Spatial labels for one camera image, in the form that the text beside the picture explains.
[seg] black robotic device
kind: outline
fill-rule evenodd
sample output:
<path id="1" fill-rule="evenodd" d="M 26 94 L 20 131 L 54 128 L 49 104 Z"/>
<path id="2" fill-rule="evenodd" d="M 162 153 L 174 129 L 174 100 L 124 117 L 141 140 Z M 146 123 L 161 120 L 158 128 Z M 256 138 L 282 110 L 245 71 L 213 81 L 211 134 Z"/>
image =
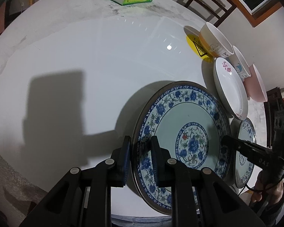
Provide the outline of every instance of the black robotic device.
<path id="1" fill-rule="evenodd" d="M 247 160 L 263 169 L 263 184 L 277 184 L 284 178 L 284 110 L 275 113 L 273 149 L 225 136 L 222 143 L 233 153 L 239 151 Z M 81 171 L 72 168 L 29 213 L 20 227 L 109 227 L 111 222 L 111 187 L 125 186 L 130 162 L 131 138 L 110 159 Z M 160 148 L 158 139 L 150 139 L 151 158 L 158 187 L 172 189 L 172 226 L 199 226 L 192 186 L 196 188 L 204 227 L 264 227 L 262 220 L 210 168 L 188 168 Z M 84 208 L 90 187 L 87 208 Z"/>

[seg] round table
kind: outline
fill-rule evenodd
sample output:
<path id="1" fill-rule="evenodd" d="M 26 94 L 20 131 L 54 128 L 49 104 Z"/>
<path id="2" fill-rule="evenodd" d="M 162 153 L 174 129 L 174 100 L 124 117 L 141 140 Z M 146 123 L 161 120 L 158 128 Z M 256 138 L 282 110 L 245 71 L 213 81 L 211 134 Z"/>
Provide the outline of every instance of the round table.
<path id="1" fill-rule="evenodd" d="M 0 36 L 0 155 L 49 191 L 70 168 L 110 157 L 164 85 L 193 81 L 217 96 L 213 64 L 186 41 L 204 23 L 172 0 L 38 1 Z M 250 100 L 248 117 L 266 145 L 263 103 Z M 113 214 L 162 216 L 128 185 L 112 188 Z"/>

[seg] blue floral pattern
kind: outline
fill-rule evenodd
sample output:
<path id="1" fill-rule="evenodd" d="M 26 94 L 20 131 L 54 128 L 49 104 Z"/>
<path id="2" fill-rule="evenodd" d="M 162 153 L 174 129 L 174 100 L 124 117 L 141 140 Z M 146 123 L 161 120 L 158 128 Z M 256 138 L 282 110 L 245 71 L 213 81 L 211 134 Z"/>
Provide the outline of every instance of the blue floral pattern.
<path id="1" fill-rule="evenodd" d="M 152 135 L 155 134 L 155 131 L 163 118 L 163 116 L 175 105 L 180 103 L 194 103 L 202 107 L 213 119 L 220 140 L 225 135 L 230 134 L 229 122 L 227 117 L 222 109 L 219 108 L 218 103 L 205 91 L 202 89 L 191 86 L 191 85 L 182 85 L 173 87 L 166 92 L 164 92 L 151 106 L 148 113 L 146 114 L 143 124 L 140 127 L 138 143 L 136 147 L 137 152 L 137 165 L 138 171 L 138 180 L 140 181 L 144 191 L 147 196 L 158 206 L 171 210 L 171 192 L 164 188 L 158 188 L 154 181 L 154 176 L 152 172 L 152 163 L 151 163 L 151 152 L 147 148 L 147 143 Z M 192 135 L 191 139 L 188 142 L 187 147 L 180 145 L 178 146 L 178 156 L 183 159 L 188 155 L 194 154 L 192 164 L 195 161 L 202 161 L 205 159 L 208 151 L 208 138 L 204 129 L 201 129 L 199 126 L 191 126 L 199 128 L 199 136 L 197 134 Z M 218 163 L 216 167 L 213 168 L 214 172 L 219 176 L 225 176 L 226 168 L 228 166 L 230 153 L 227 146 L 220 146 L 220 154 L 218 158 Z"/>
<path id="2" fill-rule="evenodd" d="M 176 139 L 176 159 L 190 168 L 198 169 L 208 154 L 208 136 L 196 122 L 182 127 Z"/>
<path id="3" fill-rule="evenodd" d="M 239 129 L 239 134 L 241 132 L 241 130 L 247 130 L 248 134 L 249 134 L 249 141 L 256 143 L 256 131 L 252 125 L 252 122 L 249 119 L 245 119 L 244 121 L 241 122 L 240 124 L 240 129 Z M 245 156 L 243 156 L 242 154 L 239 154 L 239 162 L 240 165 L 243 166 L 247 161 L 247 158 Z M 249 178 L 251 177 L 251 174 L 254 170 L 254 164 L 247 161 L 247 163 L 249 163 L 248 168 L 245 172 L 245 174 L 242 177 L 239 177 L 236 173 L 236 184 L 239 188 L 244 187 L 244 185 L 248 182 Z"/>

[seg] blue and white floral plate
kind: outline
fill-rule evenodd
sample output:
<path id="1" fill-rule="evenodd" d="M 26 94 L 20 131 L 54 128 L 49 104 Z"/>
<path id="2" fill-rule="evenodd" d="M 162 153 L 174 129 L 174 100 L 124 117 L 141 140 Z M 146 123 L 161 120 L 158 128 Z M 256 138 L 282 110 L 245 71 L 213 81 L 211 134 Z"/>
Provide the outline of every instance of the blue and white floral plate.
<path id="1" fill-rule="evenodd" d="M 230 135 L 224 108 L 209 91 L 193 82 L 174 82 L 160 89 L 145 105 L 133 135 L 133 178 L 140 195 L 155 210 L 171 214 L 170 188 L 154 181 L 147 141 L 156 135 L 160 147 L 188 167 L 210 167 L 224 178 L 230 151 L 220 141 Z"/>
<path id="2" fill-rule="evenodd" d="M 249 118 L 243 120 L 239 125 L 238 138 L 249 142 L 256 143 L 256 131 Z M 235 184 L 241 189 L 248 182 L 254 170 L 254 164 L 250 163 L 246 157 L 236 152 L 236 161 L 234 163 Z"/>

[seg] silver bolt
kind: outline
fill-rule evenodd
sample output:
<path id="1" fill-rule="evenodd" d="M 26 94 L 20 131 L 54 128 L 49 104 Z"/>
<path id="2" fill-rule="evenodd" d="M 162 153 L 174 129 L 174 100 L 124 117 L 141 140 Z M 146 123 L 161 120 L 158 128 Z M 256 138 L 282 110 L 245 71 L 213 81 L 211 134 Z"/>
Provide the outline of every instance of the silver bolt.
<path id="1" fill-rule="evenodd" d="M 106 163 L 107 165 L 112 165 L 114 162 L 115 162 L 115 161 L 114 161 L 113 159 L 107 159 L 107 160 L 105 160 L 105 163 Z"/>
<path id="2" fill-rule="evenodd" d="M 70 173 L 71 173 L 71 174 L 77 174 L 79 171 L 80 171 L 80 170 L 79 170 L 79 168 L 77 168 L 77 167 L 74 167 L 74 168 L 70 169 Z"/>
<path id="3" fill-rule="evenodd" d="M 202 171 L 203 171 L 204 174 L 207 174 L 207 175 L 211 174 L 211 169 L 209 169 L 207 167 L 203 168 Z"/>
<path id="4" fill-rule="evenodd" d="M 175 163 L 177 163 L 177 161 L 174 158 L 168 159 L 167 163 L 170 165 L 174 165 Z"/>

